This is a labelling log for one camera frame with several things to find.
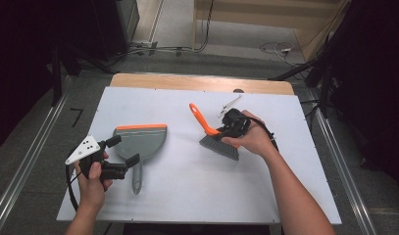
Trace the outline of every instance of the white tracking marker plate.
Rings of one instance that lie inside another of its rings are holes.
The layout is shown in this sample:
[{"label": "white tracking marker plate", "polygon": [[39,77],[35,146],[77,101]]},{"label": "white tracking marker plate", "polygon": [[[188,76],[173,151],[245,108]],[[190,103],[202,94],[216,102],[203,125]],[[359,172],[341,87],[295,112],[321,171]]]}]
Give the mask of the white tracking marker plate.
[{"label": "white tracking marker plate", "polygon": [[74,150],[74,152],[65,161],[66,165],[71,165],[74,162],[85,158],[100,149],[98,142],[92,135],[86,136]]}]

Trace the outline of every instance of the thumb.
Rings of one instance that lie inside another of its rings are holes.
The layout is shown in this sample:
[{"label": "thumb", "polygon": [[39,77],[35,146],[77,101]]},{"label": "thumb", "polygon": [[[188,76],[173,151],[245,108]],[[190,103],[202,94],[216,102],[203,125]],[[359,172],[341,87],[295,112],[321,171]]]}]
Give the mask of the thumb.
[{"label": "thumb", "polygon": [[96,179],[101,176],[101,164],[95,162],[92,164],[91,169],[89,170],[89,179]]},{"label": "thumb", "polygon": [[230,144],[233,146],[241,146],[241,139],[238,138],[231,138],[231,137],[224,137],[221,139],[223,143]]}]

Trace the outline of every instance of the human arm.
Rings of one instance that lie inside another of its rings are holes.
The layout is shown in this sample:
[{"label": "human arm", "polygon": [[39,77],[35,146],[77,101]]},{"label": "human arm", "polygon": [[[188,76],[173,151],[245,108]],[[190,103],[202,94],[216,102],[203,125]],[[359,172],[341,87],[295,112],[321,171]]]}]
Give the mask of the human arm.
[{"label": "human arm", "polygon": [[[247,111],[243,114],[257,118]],[[335,234],[321,207],[274,147],[263,127],[252,121],[244,136],[225,137],[222,141],[243,146],[248,151],[261,156],[266,162],[285,234]]]},{"label": "human arm", "polygon": [[[80,172],[79,162],[75,162],[76,172]],[[74,220],[71,222],[66,234],[85,235],[93,234],[95,218],[102,209],[105,202],[105,191],[113,184],[112,180],[99,180],[101,176],[101,165],[93,163],[89,170],[88,178],[82,173],[77,177],[80,192],[80,203]]]}]

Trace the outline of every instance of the brush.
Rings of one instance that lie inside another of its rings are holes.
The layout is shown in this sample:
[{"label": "brush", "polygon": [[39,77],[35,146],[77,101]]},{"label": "brush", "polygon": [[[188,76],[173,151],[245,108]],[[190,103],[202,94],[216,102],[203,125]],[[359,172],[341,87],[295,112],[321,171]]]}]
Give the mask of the brush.
[{"label": "brush", "polygon": [[206,122],[199,109],[194,104],[189,104],[189,108],[193,115],[196,117],[196,119],[199,121],[199,123],[202,125],[206,133],[205,137],[203,137],[203,139],[201,139],[199,143],[207,149],[210,149],[232,160],[238,161],[239,146],[232,146],[222,142],[220,135],[221,132],[208,125],[208,122]]}]

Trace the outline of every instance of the orange brush handle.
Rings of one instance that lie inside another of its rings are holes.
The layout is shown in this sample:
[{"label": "orange brush handle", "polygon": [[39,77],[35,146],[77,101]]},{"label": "orange brush handle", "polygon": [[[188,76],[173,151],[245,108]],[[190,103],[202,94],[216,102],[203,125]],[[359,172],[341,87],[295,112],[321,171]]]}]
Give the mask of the orange brush handle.
[{"label": "orange brush handle", "polygon": [[202,116],[199,109],[194,104],[190,103],[189,108],[193,115],[196,117],[196,119],[199,121],[200,125],[202,125],[207,135],[217,135],[220,133],[219,131],[208,125],[208,122],[205,121],[205,118]]}]

